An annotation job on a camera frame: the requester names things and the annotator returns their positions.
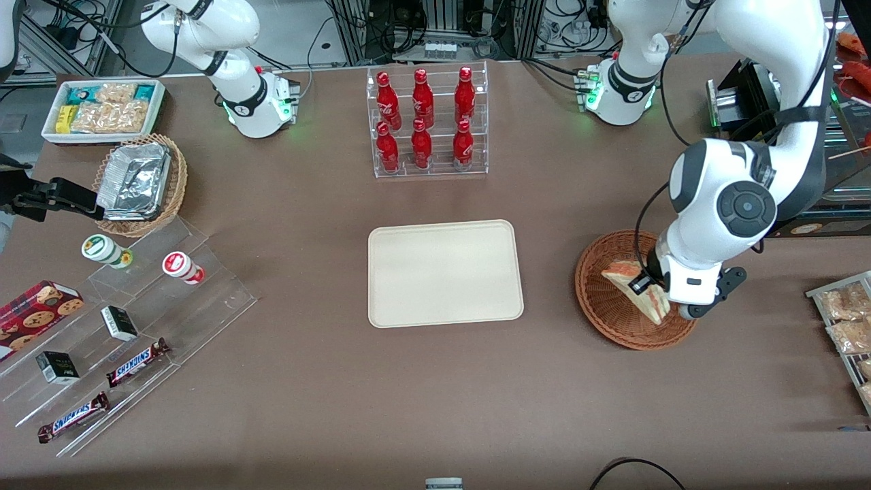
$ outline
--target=red bottle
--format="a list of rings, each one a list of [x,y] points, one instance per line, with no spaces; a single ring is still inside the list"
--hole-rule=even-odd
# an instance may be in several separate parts
[[[475,115],[475,87],[472,85],[472,69],[460,68],[460,83],[454,92],[454,120],[457,124],[463,119],[472,120]]]
[[[423,68],[415,70],[415,91],[411,94],[415,103],[415,117],[423,119],[427,128],[436,123],[436,107],[433,102],[433,89],[427,83],[427,71]]]
[[[469,120],[463,119],[456,125],[454,135],[454,168],[459,172],[465,172],[472,166],[472,145],[475,139],[469,133]]]
[[[428,170],[433,161],[433,140],[429,137],[423,119],[415,119],[415,133],[411,135],[411,146],[415,149],[415,165]]]
[[[396,145],[396,140],[390,134],[390,127],[386,122],[378,121],[375,129],[378,131],[375,146],[378,147],[378,158],[381,159],[384,172],[395,174],[399,171],[399,147]]]
[[[381,119],[390,125],[390,129],[399,131],[402,127],[402,116],[399,115],[399,98],[390,86],[390,76],[381,71],[375,79],[378,81],[378,112],[381,113]]]

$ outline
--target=acrylic bottle rack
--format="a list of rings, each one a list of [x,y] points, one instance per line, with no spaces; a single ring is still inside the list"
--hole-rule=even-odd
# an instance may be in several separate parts
[[[130,249],[130,267],[100,268],[77,287],[85,300],[81,310],[0,364],[3,410],[17,428],[32,434],[34,451],[39,446],[58,457],[81,451],[257,302],[249,288],[221,265],[206,237],[179,217]],[[161,261],[174,250],[187,253],[206,271],[203,282],[189,285],[163,273]],[[110,337],[100,315],[109,304],[127,310],[138,330],[136,339],[124,343]],[[106,373],[160,337],[172,350],[110,389]],[[35,359],[43,350],[69,354],[80,379],[66,386],[47,383]],[[101,391],[109,398],[108,412],[89,417],[48,444],[38,444],[40,426],[62,418]]]
[[[454,91],[459,81],[460,68],[468,66],[472,69],[472,85],[475,86],[475,115],[470,121],[469,132],[475,139],[472,146],[471,168],[458,172],[454,168],[454,135],[456,121],[454,119]],[[466,64],[432,64],[424,65],[427,70],[429,86],[433,89],[435,101],[435,125],[429,129],[433,141],[433,161],[429,170],[421,170],[415,166],[411,147],[411,135],[414,132],[412,123],[415,120],[415,110],[411,94],[415,89],[414,67],[390,65],[369,68],[366,83],[366,102],[369,116],[369,138],[372,141],[372,161],[377,178],[402,177],[463,177],[465,175],[486,174],[490,169],[490,153],[488,136],[490,125],[487,105],[488,75],[486,63]],[[392,132],[399,146],[399,172],[388,174],[384,171],[378,158],[378,148],[375,141],[378,137],[375,125],[381,120],[378,112],[378,84],[375,75],[386,71],[390,75],[390,84],[399,98],[399,112],[402,116],[402,127]]]

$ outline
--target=round wicker basket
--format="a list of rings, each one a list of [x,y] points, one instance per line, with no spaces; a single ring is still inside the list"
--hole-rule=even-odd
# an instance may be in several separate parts
[[[633,230],[600,236],[581,255],[575,270],[575,293],[581,309],[602,335],[630,349],[656,350],[671,347],[690,334],[695,321],[684,319],[672,303],[662,324],[651,322],[638,308],[602,277],[613,261],[634,260]],[[641,254],[656,245],[656,235],[641,232]]]
[[[125,141],[121,143],[121,146],[144,145],[146,143],[166,145],[172,152],[169,176],[166,178],[166,190],[164,191],[163,211],[153,221],[97,221],[97,226],[106,233],[139,238],[150,231],[164,227],[179,213],[181,202],[185,198],[185,185],[187,184],[185,155],[181,154],[179,147],[172,140],[161,134],[149,134],[135,140]],[[108,161],[109,155],[107,154],[103,158],[103,164],[97,170],[97,178],[94,179],[91,186],[94,191],[100,189],[100,182],[103,181],[103,172]]]

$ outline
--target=small box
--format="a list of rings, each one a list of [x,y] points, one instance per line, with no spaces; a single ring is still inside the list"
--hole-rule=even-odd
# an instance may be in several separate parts
[[[133,321],[127,312],[117,306],[107,306],[100,310],[103,314],[103,322],[106,328],[109,329],[109,335],[117,338],[122,342],[130,342],[135,340],[138,335],[136,327],[133,326]]]
[[[41,281],[0,307],[0,361],[84,305],[78,291]]]
[[[70,385],[78,379],[78,371],[69,354],[44,350],[37,356],[37,364],[49,383]]]

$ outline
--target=brown tablecloth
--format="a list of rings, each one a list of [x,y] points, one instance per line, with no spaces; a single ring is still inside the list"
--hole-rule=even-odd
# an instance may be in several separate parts
[[[705,80],[736,59],[669,64],[687,138],[707,121]],[[871,434],[835,431],[867,419],[803,296],[871,269],[868,240],[771,240],[733,261],[749,280],[682,344],[620,348],[584,319],[575,263],[634,224],[682,146],[659,102],[607,126],[519,63],[489,68],[490,174],[435,182],[373,177],[364,70],[318,72],[299,123],[265,140],[227,123],[206,78],[167,78],[159,130],[190,168],[182,215],[262,300],[75,458],[0,414],[0,487],[404,489],[460,476],[471,490],[575,489],[638,456],[690,488],[868,488]],[[90,184],[105,152],[47,144],[37,177]],[[372,229],[499,218],[517,232],[520,319],[368,323]],[[673,218],[661,199],[645,228]],[[0,298],[83,281],[96,264],[78,247],[95,230],[73,214],[19,219]],[[668,484],[621,468],[599,488],[630,483]]]

